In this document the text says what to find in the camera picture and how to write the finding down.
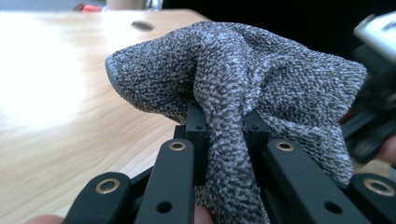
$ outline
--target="screw hole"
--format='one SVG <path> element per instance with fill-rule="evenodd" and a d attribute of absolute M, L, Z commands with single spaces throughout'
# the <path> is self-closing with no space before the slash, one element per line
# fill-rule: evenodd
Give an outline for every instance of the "screw hole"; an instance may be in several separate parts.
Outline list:
<path fill-rule="evenodd" d="M 326 202 L 326 203 L 324 204 L 324 207 L 325 207 L 329 212 L 332 212 L 332 213 L 335 213 L 335 214 L 341 214 L 341 213 L 343 213 L 343 210 L 340 208 L 340 206 L 338 206 L 338 205 L 335 204 L 335 203 Z"/>
<path fill-rule="evenodd" d="M 383 181 L 367 178 L 364 179 L 363 184 L 370 191 L 382 196 L 392 197 L 395 195 L 395 189 Z"/>
<path fill-rule="evenodd" d="M 294 150 L 294 146 L 287 142 L 278 142 L 276 144 L 276 147 L 283 151 L 293 151 Z"/>
<path fill-rule="evenodd" d="M 157 205 L 157 212 L 159 213 L 168 213 L 172 210 L 172 204 L 169 202 L 162 202 Z"/>
<path fill-rule="evenodd" d="M 186 144 L 184 144 L 182 142 L 174 142 L 169 145 L 169 148 L 174 151 L 183 150 L 185 147 L 186 147 Z"/>

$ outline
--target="wooden table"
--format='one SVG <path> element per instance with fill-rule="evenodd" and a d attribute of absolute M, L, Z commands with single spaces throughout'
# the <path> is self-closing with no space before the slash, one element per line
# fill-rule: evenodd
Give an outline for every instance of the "wooden table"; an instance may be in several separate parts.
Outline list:
<path fill-rule="evenodd" d="M 65 216 L 95 176 L 149 168 L 176 124 L 123 101 L 105 58 L 204 20 L 190 10 L 0 13 L 0 223 Z"/>

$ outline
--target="blurred background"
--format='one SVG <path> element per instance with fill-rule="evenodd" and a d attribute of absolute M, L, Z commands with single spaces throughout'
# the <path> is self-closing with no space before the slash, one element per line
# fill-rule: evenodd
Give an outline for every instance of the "blurred background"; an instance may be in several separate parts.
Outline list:
<path fill-rule="evenodd" d="M 106 0 L 0 0 L 0 10 L 64 11 L 73 10 L 80 3 L 104 7 Z"/>

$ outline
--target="black plastic finger segment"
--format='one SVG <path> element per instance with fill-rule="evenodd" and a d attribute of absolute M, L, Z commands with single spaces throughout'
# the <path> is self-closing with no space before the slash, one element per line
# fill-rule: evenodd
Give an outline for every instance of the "black plastic finger segment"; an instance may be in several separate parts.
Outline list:
<path fill-rule="evenodd" d="M 271 140 L 264 156 L 293 223 L 370 223 L 297 143 Z"/>
<path fill-rule="evenodd" d="M 193 153 L 185 139 L 161 146 L 135 224 L 193 222 Z"/>
<path fill-rule="evenodd" d="M 64 224 L 124 223 L 130 187 L 127 175 L 110 172 L 97 176 L 77 196 Z"/>

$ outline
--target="gray knit glove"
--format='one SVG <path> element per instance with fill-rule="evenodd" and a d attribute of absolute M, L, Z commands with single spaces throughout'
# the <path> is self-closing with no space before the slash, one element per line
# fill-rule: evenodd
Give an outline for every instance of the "gray knit glove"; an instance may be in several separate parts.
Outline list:
<path fill-rule="evenodd" d="M 218 223 L 268 223 L 242 131 L 253 109 L 274 137 L 300 143 L 320 168 L 347 183 L 352 166 L 337 121 L 365 68 L 263 29 L 203 21 L 106 59 L 115 90 L 134 107 L 185 122 L 193 98 L 210 132 L 206 185 L 196 202 Z"/>

